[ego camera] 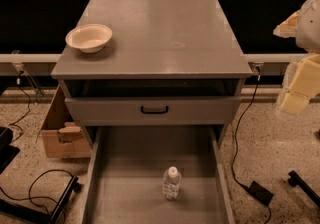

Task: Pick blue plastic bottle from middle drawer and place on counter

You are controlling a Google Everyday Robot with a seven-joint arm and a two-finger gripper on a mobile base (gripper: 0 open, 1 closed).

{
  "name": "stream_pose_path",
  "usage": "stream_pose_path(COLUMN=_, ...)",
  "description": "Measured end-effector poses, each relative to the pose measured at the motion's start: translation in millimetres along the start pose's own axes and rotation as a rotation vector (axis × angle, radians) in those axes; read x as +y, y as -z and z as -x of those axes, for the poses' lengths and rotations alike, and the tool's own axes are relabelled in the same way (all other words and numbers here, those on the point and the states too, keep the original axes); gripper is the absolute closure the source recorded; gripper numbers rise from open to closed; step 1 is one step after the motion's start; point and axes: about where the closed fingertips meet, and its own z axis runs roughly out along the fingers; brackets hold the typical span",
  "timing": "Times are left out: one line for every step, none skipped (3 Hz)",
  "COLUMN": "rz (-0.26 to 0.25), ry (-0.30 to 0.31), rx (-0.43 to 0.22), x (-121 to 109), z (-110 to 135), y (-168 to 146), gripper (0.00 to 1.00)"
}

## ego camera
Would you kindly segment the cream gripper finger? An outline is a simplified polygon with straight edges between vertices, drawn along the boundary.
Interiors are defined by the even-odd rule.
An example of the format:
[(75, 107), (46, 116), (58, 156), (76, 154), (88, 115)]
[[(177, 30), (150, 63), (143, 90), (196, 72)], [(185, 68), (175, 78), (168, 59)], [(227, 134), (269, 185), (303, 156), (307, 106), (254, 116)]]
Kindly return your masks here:
[(297, 94), (286, 93), (279, 105), (279, 110), (289, 115), (301, 113), (309, 104), (309, 99)]

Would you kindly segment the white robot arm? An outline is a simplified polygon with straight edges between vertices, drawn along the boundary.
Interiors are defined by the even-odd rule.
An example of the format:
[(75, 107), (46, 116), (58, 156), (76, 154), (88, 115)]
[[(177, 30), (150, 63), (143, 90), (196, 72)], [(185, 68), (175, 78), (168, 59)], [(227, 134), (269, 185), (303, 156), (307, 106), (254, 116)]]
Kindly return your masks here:
[(293, 61), (287, 66), (283, 78), (276, 113), (281, 118), (289, 118), (300, 114), (320, 93), (320, 0), (306, 0), (273, 34), (294, 37), (296, 45), (308, 52), (299, 62)]

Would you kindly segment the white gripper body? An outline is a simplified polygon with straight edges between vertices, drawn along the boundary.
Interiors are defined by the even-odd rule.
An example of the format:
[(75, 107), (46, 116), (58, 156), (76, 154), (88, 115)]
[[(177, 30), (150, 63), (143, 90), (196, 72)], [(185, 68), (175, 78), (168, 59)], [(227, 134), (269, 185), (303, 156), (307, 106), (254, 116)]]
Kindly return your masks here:
[(288, 67), (288, 94), (294, 98), (312, 99), (320, 93), (320, 55), (310, 54)]

